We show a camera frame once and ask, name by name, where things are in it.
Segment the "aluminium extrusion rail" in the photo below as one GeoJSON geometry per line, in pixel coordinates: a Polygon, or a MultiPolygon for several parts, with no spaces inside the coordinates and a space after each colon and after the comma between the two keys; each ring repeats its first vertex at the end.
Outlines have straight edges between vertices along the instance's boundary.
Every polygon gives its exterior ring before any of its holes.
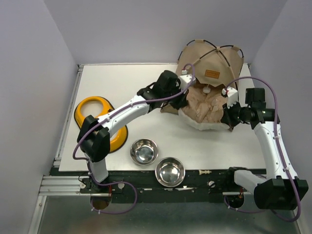
{"type": "Polygon", "coordinates": [[[71,196],[71,195],[90,195],[90,196],[104,196],[109,197],[112,195],[134,195],[133,188],[136,189],[137,194],[148,192],[150,194],[158,192],[190,192],[196,193],[200,189],[207,189],[209,193],[217,193],[222,195],[249,195],[250,193],[244,189],[237,187],[234,191],[222,191],[216,184],[192,187],[183,185],[180,187],[169,188],[163,187],[158,182],[154,185],[135,185],[134,182],[125,183],[123,178],[121,182],[116,184],[111,182],[108,186],[99,186],[90,181],[87,176],[44,176],[39,189],[39,195],[46,196],[71,196]]]}

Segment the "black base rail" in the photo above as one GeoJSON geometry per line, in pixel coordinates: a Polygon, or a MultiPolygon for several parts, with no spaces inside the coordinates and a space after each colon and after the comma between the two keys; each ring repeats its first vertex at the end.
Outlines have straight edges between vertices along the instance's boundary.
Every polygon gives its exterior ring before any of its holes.
{"type": "Polygon", "coordinates": [[[155,171],[110,171],[108,177],[96,184],[88,177],[81,178],[80,192],[102,195],[113,203],[222,203],[239,208],[248,192],[236,185],[229,170],[186,170],[177,179],[165,179],[155,171]]]}

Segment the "white fluffy pet cushion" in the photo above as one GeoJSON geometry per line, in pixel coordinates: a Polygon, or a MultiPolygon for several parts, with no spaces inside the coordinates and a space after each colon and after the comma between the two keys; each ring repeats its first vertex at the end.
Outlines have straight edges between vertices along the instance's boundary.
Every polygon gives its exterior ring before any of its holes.
{"type": "Polygon", "coordinates": [[[178,116],[197,130],[228,130],[229,127],[220,122],[223,116],[223,105],[227,102],[227,99],[221,95],[225,86],[210,85],[209,94],[203,93],[205,86],[197,82],[188,89],[188,105],[179,109],[178,116]]]}

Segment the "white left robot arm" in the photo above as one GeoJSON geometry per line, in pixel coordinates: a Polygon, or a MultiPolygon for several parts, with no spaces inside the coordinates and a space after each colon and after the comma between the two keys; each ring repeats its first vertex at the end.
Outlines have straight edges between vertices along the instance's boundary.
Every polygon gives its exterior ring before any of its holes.
{"type": "Polygon", "coordinates": [[[186,70],[180,76],[165,70],[157,81],[140,89],[126,104],[105,115],[89,115],[84,119],[74,150],[81,149],[85,154],[84,160],[93,178],[91,186],[96,192],[102,193],[108,187],[105,158],[112,148],[111,137],[134,119],[166,104],[176,109],[186,106],[188,88],[194,81],[194,75],[186,70]]]}

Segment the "white pompom tent toy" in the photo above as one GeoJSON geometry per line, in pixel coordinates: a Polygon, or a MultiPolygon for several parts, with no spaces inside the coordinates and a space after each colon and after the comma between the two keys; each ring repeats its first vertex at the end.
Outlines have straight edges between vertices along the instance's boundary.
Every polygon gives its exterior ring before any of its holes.
{"type": "Polygon", "coordinates": [[[211,92],[211,88],[209,85],[206,85],[205,87],[203,87],[203,93],[209,94],[210,92],[211,92]]]}

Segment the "steel pet bowl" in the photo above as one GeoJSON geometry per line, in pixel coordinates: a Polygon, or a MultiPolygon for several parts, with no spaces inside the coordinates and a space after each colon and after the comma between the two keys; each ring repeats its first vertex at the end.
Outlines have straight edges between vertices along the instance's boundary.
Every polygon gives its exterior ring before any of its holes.
{"type": "Polygon", "coordinates": [[[163,158],[155,168],[157,181],[165,187],[180,185],[185,178],[185,168],[180,160],[174,157],[163,158]]]}
{"type": "Polygon", "coordinates": [[[150,139],[139,139],[132,144],[130,157],[139,166],[152,164],[158,157],[158,146],[150,139]]]}

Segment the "black tent pole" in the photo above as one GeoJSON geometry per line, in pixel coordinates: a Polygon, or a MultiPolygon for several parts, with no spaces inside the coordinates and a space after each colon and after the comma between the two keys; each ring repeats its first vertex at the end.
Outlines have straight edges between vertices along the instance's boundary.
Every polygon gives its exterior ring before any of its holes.
{"type": "Polygon", "coordinates": [[[194,39],[188,42],[180,52],[177,63],[184,65],[185,63],[199,64],[201,61],[220,61],[230,67],[231,51],[233,45],[216,46],[212,42],[205,39],[194,39]]]}
{"type": "Polygon", "coordinates": [[[194,65],[195,76],[201,84],[217,87],[221,84],[228,85],[238,78],[244,63],[244,58],[239,53],[238,47],[233,47],[230,58],[231,66],[228,67],[220,61],[201,61],[194,65]]]}

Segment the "white chess piece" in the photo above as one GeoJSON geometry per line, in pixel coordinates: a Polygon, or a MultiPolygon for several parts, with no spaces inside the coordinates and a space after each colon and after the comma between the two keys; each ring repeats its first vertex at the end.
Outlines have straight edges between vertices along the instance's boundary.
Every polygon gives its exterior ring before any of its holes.
{"type": "Polygon", "coordinates": [[[212,171],[210,170],[199,170],[199,175],[207,175],[210,174],[212,171]]]}

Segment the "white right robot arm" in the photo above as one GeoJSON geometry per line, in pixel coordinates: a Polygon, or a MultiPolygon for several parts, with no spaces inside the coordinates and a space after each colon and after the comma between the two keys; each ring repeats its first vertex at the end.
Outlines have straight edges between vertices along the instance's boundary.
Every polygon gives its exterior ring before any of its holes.
{"type": "Polygon", "coordinates": [[[238,101],[238,91],[232,87],[221,92],[227,98],[223,107],[222,123],[233,129],[238,124],[249,124],[254,131],[264,157],[266,176],[260,177],[243,167],[230,167],[224,179],[225,187],[235,191],[243,187],[253,194],[255,204],[262,210],[294,210],[307,193],[306,180],[299,179],[288,158],[279,117],[266,107],[263,88],[246,89],[245,103],[238,101]]]}

